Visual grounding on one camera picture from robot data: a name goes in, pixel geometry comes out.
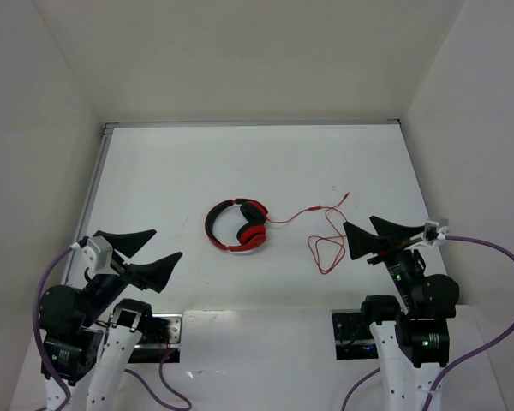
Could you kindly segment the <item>red black headphones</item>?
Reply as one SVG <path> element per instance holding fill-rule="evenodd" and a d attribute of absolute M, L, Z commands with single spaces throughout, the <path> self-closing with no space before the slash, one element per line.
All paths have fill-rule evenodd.
<path fill-rule="evenodd" d="M 213 225 L 226 209 L 238 206 L 246 223 L 237 231 L 238 245 L 226 246 L 213 234 Z M 266 218 L 268 210 L 257 200 L 237 198 L 224 200 L 214 206 L 206 215 L 204 227 L 208 240 L 218 249 L 231 253 L 249 252 L 266 241 Z"/>

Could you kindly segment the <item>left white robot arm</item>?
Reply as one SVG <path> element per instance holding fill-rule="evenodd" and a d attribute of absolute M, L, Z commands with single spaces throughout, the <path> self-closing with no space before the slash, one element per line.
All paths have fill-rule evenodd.
<path fill-rule="evenodd" d="M 128 286 L 164 290 L 182 253 L 145 265 L 129 261 L 156 233 L 98 230 L 69 245 L 46 267 L 33 303 L 46 409 L 110 410 L 128 363 L 162 363 L 174 354 L 180 315 L 158 315 L 149 303 L 120 296 Z M 46 288 L 57 263 L 74 251 L 81 252 L 85 286 Z"/>

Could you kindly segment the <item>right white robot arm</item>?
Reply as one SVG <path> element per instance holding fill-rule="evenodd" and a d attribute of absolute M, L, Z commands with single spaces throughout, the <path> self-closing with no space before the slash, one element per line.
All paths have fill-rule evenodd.
<path fill-rule="evenodd" d="M 441 386 L 435 379 L 448 365 L 448 319 L 455 317 L 460 288 L 445 274 L 426 275 L 421 255 L 450 232 L 446 219 L 410 227 L 372 216 L 374 232 L 346 222 L 350 257 L 384 265 L 397 295 L 369 295 L 358 325 L 374 339 L 386 410 L 439 410 Z"/>

